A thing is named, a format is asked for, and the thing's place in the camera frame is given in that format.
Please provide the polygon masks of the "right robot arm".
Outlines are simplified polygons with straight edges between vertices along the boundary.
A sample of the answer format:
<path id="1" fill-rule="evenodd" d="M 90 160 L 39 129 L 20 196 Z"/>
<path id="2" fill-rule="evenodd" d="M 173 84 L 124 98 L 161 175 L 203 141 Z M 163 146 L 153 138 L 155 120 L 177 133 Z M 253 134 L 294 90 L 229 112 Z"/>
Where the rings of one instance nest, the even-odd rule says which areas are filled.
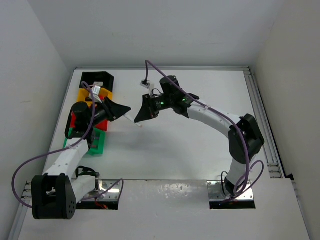
<path id="1" fill-rule="evenodd" d="M 154 94 L 154 85 L 147 79 L 141 81 L 141 86 L 147 88 L 148 93 L 142 96 L 142 106 L 134 121 L 139 123 L 152 120 L 161 111 L 172 109 L 178 115 L 199 121 L 223 134 L 228 139 L 232 156 L 224 187 L 231 196 L 236 196 L 242 191 L 241 187 L 249 176 L 251 160 L 265 143 L 255 117 L 210 110 L 199 103 L 198 96 L 184 93 L 173 75 L 162 78 L 159 83 L 163 92 Z"/>

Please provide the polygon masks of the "white pen orange cap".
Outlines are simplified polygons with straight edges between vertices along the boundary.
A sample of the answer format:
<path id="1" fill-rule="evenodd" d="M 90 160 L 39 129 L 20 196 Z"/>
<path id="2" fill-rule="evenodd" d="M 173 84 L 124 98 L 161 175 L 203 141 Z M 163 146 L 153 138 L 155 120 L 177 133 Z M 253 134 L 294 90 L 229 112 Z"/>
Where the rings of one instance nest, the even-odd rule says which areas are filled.
<path id="1" fill-rule="evenodd" d="M 138 126 L 139 128 L 143 127 L 139 122 L 135 122 L 134 119 L 129 114 L 125 114 L 123 117 L 129 120 L 130 122 L 132 122 L 133 124 L 135 124 L 136 126 Z"/>

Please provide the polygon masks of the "white eraser block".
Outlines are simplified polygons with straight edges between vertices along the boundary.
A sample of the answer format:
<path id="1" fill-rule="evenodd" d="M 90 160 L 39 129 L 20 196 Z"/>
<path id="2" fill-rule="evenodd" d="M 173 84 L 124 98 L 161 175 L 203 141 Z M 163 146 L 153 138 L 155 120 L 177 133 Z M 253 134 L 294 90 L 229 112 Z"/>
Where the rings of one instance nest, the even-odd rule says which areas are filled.
<path id="1" fill-rule="evenodd" d="M 93 83 L 93 86 L 103 87 L 104 86 L 104 82 L 103 81 L 95 81 Z"/>

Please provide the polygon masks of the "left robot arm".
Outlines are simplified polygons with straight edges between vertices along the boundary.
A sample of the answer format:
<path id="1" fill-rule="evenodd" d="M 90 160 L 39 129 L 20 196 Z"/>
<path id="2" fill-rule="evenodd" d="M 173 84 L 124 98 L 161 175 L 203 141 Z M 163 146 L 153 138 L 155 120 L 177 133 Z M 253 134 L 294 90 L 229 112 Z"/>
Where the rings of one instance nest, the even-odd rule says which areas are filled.
<path id="1" fill-rule="evenodd" d="M 92 148 L 94 128 L 107 120 L 113 122 L 131 108 L 113 102 L 108 97 L 88 106 L 84 101 L 75 103 L 70 115 L 75 115 L 75 127 L 65 129 L 65 148 L 52 166 L 31 181 L 32 215 L 36 220 L 70 220 L 77 204 L 91 199 L 89 193 L 98 191 L 99 173 L 79 173 L 80 161 Z"/>

